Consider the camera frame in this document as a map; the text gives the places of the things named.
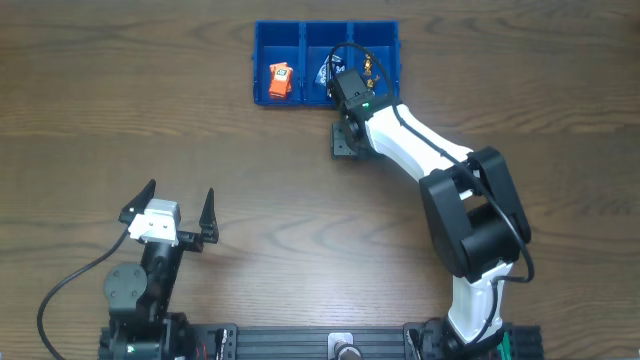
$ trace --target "orange package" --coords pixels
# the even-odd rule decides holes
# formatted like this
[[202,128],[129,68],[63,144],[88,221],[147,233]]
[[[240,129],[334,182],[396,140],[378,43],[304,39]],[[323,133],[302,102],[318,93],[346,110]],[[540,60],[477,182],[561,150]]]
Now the orange package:
[[269,66],[271,70],[271,85],[269,85],[269,97],[272,99],[286,99],[291,92],[291,78],[293,69],[284,63]]

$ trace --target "cable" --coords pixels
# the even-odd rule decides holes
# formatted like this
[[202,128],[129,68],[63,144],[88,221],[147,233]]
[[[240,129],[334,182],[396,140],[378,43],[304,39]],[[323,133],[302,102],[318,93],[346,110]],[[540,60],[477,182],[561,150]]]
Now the cable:
[[525,262],[527,264],[527,276],[526,277],[496,276],[491,281],[491,288],[493,289],[493,304],[491,305],[491,311],[489,312],[489,317],[488,317],[487,320],[485,320],[485,323],[484,323],[482,329],[480,330],[478,335],[469,343],[469,345],[473,345],[473,344],[477,343],[482,338],[482,336],[484,336],[484,334],[487,332],[487,329],[489,328],[489,326],[493,322],[493,317],[495,316],[496,310],[498,308],[498,282],[499,281],[510,281],[510,282],[516,282],[516,283],[528,283],[528,282],[531,282],[531,280],[533,280],[533,277],[535,275],[535,268],[533,266],[533,259],[531,258],[531,254],[529,254],[529,250],[527,249],[527,247],[526,247],[526,245],[524,243],[524,240],[522,240],[522,237],[520,236],[520,233],[518,233],[518,231],[516,230],[515,226],[513,225],[513,222],[511,221],[511,219],[509,219],[509,216],[507,214],[505,214],[505,212],[502,210],[502,208],[500,208],[500,206],[498,205],[496,200],[493,198],[493,195],[491,195],[491,193],[484,186],[484,184],[482,184],[482,182],[475,175],[473,175],[473,173],[466,166],[464,166],[464,164],[462,164],[460,161],[458,161],[456,158],[454,158],[447,151],[445,151],[444,149],[440,148],[438,145],[433,143],[433,141],[427,139],[419,131],[417,131],[416,129],[412,128],[400,116],[400,113],[398,112],[398,106],[397,106],[398,97],[395,95],[394,88],[393,88],[393,82],[391,82],[391,78],[389,77],[389,73],[387,73],[387,70],[384,68],[384,66],[382,66],[382,63],[380,62],[380,60],[371,51],[369,51],[364,46],[356,44],[356,43],[351,43],[351,42],[338,43],[329,52],[329,71],[331,72],[331,77],[335,78],[335,76],[336,76],[335,69],[333,68],[333,54],[336,52],[336,50],[338,50],[339,48],[343,48],[343,47],[352,47],[352,48],[358,49],[358,50],[364,52],[365,54],[369,55],[371,60],[380,69],[380,72],[382,73],[382,77],[384,78],[384,81],[386,82],[387,87],[389,88],[389,96],[391,97],[391,108],[393,110],[393,114],[396,116],[396,119],[398,119],[398,122],[400,123],[400,126],[405,127],[413,135],[418,137],[418,139],[422,140],[427,145],[429,145],[433,150],[437,151],[440,154],[440,156],[442,156],[442,157],[446,158],[447,160],[451,161],[451,163],[454,166],[456,166],[458,169],[460,169],[462,171],[462,173],[473,183],[473,185],[476,188],[476,190],[478,190],[478,192],[480,192],[482,195],[484,195],[484,197],[487,199],[487,203],[489,203],[489,205],[491,205],[491,207],[498,214],[500,219],[507,225],[507,227],[509,228],[510,232],[513,234],[513,238],[515,239],[515,241],[516,241],[516,243],[518,245],[518,248],[520,249],[520,252],[522,253],[522,257],[524,258],[524,260],[525,260]]
[[74,272],[73,274],[67,276],[64,280],[60,281],[58,283],[58,285],[54,286],[53,289],[51,289],[49,291],[47,296],[44,297],[44,299],[42,300],[42,303],[40,303],[40,308],[38,309],[38,316],[36,317],[36,323],[38,324],[38,333],[40,334],[40,339],[42,340],[42,343],[44,344],[44,346],[47,347],[47,350],[49,350],[51,355],[53,355],[53,357],[56,360],[64,360],[64,358],[53,347],[53,345],[51,345],[51,342],[49,341],[49,338],[47,337],[47,334],[45,334],[45,332],[44,332],[44,326],[42,325],[42,317],[44,316],[44,309],[47,307],[47,304],[49,303],[49,300],[51,300],[53,295],[55,295],[58,292],[58,290],[62,289],[63,286],[65,286],[69,282],[71,282],[71,280],[73,280],[73,279],[77,278],[78,276],[84,274],[88,270],[91,270],[94,266],[100,264],[106,258],[111,256],[111,254],[113,254],[116,250],[118,250],[120,245],[122,245],[122,242],[127,237],[128,233],[129,233],[128,229],[125,229],[124,232],[122,232],[122,235],[120,235],[120,238],[118,239],[118,241],[115,243],[115,245],[113,245],[113,247],[111,249],[109,249],[109,251],[104,253],[104,255],[100,256],[99,258],[93,260],[89,264],[85,265],[84,267],[82,267],[78,271]]

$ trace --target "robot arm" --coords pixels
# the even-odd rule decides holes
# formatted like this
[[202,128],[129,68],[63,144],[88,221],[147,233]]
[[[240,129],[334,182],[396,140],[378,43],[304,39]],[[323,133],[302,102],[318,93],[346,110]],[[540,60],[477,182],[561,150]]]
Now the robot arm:
[[[375,97],[356,70],[339,74],[329,90],[341,114],[341,131],[353,152],[385,155],[419,183],[434,247],[453,275],[453,303],[443,322],[445,351],[450,358],[461,358],[496,346],[502,338],[504,283],[498,284],[495,299],[491,283],[506,276],[519,257],[509,228],[488,204],[465,209],[463,200],[479,194],[473,182],[402,125],[393,112],[393,99]],[[529,225],[502,156],[492,148],[473,152],[453,144],[419,122],[406,105],[398,105],[397,110],[406,125],[478,177],[529,242]],[[478,338],[494,302],[491,323]]]

